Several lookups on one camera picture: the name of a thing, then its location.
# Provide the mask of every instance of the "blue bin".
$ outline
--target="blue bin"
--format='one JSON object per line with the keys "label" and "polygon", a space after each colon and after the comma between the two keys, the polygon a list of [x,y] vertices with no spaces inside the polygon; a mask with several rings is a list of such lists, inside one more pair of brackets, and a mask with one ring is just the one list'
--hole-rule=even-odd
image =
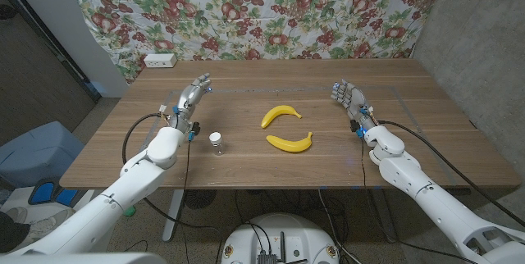
{"label": "blue bin", "polygon": [[41,125],[0,147],[0,176],[17,188],[61,177],[83,147],[58,121]]}

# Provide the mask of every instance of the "white box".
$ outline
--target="white box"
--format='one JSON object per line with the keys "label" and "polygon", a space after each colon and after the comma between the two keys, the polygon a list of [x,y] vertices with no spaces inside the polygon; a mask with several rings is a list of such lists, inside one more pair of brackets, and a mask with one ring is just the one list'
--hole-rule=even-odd
{"label": "white box", "polygon": [[175,54],[149,54],[144,59],[147,67],[173,67],[177,63]]}

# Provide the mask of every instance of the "gray wall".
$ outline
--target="gray wall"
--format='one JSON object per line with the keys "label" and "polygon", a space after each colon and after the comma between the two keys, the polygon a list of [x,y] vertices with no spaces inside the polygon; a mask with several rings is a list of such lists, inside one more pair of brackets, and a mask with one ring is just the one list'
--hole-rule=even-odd
{"label": "gray wall", "polygon": [[438,0],[414,57],[525,176],[525,0]]}
{"label": "gray wall", "polygon": [[104,97],[122,97],[124,77],[89,32],[76,0],[27,0]]}

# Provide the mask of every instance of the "yellow banana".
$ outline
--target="yellow banana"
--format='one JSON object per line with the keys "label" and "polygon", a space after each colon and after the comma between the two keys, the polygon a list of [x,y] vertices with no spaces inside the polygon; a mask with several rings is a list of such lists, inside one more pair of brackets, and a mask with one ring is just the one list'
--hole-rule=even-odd
{"label": "yellow banana", "polygon": [[296,115],[298,118],[301,118],[302,116],[295,111],[295,109],[289,105],[279,105],[277,107],[272,108],[262,119],[261,126],[262,128],[266,128],[270,123],[273,121],[274,118],[281,114],[291,114]]}
{"label": "yellow banana", "polygon": [[302,152],[312,145],[312,132],[309,132],[308,137],[300,141],[288,141],[272,135],[266,136],[266,140],[281,150],[287,152]]}

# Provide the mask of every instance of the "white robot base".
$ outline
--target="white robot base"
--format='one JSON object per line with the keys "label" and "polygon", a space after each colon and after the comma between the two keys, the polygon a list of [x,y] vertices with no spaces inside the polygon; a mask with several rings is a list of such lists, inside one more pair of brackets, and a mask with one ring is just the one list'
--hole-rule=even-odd
{"label": "white robot base", "polygon": [[[330,235],[301,216],[270,213],[255,217],[249,223],[240,226],[228,237],[222,250],[221,264],[339,263],[339,254]],[[256,225],[266,231],[268,239]]]}

